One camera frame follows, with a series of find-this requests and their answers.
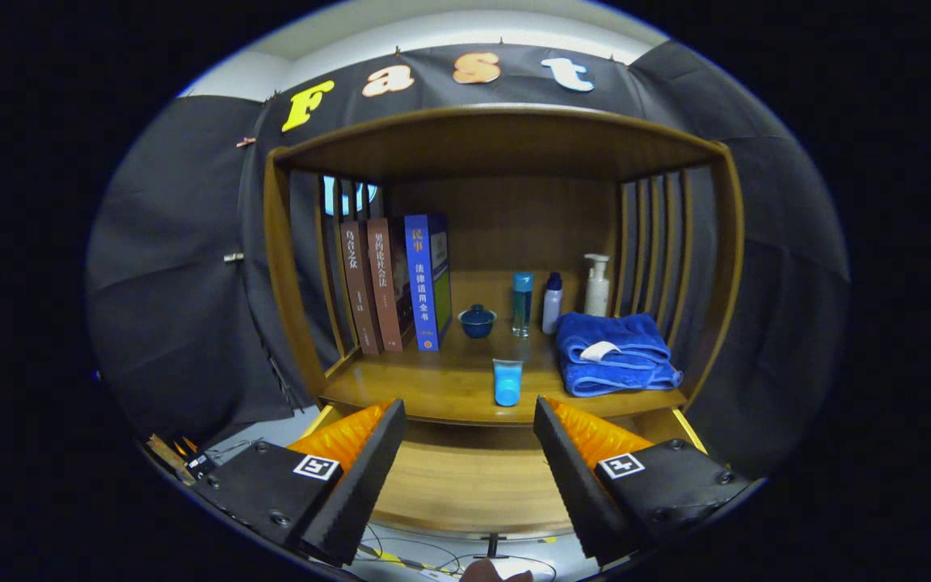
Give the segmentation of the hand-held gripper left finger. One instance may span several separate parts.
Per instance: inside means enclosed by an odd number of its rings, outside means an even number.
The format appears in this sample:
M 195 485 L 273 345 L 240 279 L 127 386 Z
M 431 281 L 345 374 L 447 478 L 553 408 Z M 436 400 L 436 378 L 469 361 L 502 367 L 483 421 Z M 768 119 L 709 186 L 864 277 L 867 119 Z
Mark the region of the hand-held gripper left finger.
M 350 566 L 406 426 L 402 400 L 381 402 L 285 447 L 255 442 L 192 492 L 284 551 Z

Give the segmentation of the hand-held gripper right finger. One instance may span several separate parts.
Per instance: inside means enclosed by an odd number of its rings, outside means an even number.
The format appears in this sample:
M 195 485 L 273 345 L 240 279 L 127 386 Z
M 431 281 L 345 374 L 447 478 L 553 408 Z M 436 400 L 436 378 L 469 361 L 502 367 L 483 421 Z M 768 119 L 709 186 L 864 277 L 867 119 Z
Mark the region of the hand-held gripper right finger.
M 682 542 L 753 493 L 752 480 L 710 457 L 677 410 L 625 428 L 541 395 L 533 431 L 584 555 L 600 566 Z

